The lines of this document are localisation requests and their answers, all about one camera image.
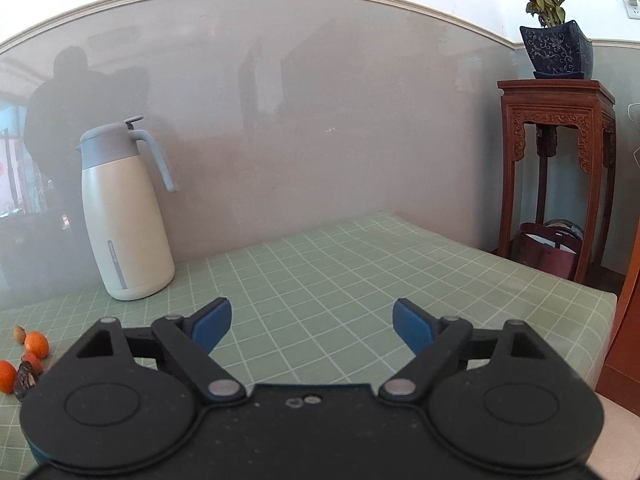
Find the orange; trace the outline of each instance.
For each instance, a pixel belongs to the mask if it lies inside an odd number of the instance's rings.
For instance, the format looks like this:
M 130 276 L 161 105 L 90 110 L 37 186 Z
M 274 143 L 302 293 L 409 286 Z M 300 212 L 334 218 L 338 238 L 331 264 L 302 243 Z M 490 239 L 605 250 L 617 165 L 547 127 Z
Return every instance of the orange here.
M 0 361 L 0 392 L 10 394 L 14 390 L 17 373 L 9 361 Z
M 24 339 L 24 350 L 32 352 L 38 359 L 49 355 L 49 341 L 40 332 L 29 332 Z
M 30 362 L 31 366 L 33 366 L 34 372 L 36 372 L 38 375 L 42 373 L 42 364 L 33 352 L 25 352 L 25 354 L 20 357 L 20 361 Z

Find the grid pattern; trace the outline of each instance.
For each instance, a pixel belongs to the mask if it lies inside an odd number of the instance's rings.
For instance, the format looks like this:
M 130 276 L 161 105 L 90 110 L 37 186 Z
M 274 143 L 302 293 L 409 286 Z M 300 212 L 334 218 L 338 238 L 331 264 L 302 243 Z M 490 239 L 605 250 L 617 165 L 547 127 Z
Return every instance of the grid pattern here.
M 47 334 L 47 368 L 103 316 L 140 326 L 168 313 L 188 316 L 218 296 L 231 301 L 233 323 L 211 355 L 247 386 L 366 382 L 377 388 L 413 356 L 392 328 L 398 297 L 477 327 L 525 319 L 593 383 L 616 303 L 613 294 L 378 213 L 180 264 L 167 288 L 143 300 L 117 301 L 96 286 L 0 311 L 0 355 L 18 362 L 23 348 L 11 337 L 16 324 Z M 0 479 L 20 478 L 33 465 L 18 402 L 2 396 Z

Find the red bag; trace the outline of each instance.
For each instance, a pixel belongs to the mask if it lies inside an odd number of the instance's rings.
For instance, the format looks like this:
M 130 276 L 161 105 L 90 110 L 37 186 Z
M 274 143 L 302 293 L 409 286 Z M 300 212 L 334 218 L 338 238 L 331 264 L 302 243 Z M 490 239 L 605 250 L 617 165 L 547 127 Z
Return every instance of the red bag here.
M 512 260 L 572 280 L 582 241 L 567 231 L 530 222 L 520 226 L 513 241 Z

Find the electrical outlet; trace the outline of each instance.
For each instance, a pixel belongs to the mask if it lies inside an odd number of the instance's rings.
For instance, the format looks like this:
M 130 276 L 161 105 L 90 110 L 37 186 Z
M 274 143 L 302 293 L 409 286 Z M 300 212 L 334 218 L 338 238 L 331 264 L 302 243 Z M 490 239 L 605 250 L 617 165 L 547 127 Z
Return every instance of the electrical outlet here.
M 640 20 L 640 2 L 638 0 L 623 0 L 626 15 L 632 20 Z

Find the white thermos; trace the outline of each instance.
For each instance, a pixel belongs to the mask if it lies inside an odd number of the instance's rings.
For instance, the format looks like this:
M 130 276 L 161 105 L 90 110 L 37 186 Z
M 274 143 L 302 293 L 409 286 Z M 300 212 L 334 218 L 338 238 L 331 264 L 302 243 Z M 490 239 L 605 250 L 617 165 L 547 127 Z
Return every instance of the white thermos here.
M 134 129 L 132 123 L 140 119 L 93 128 L 82 135 L 78 146 L 86 228 L 104 286 L 116 300 L 149 296 L 175 273 L 138 140 L 149 145 L 167 190 L 177 189 L 154 138 Z

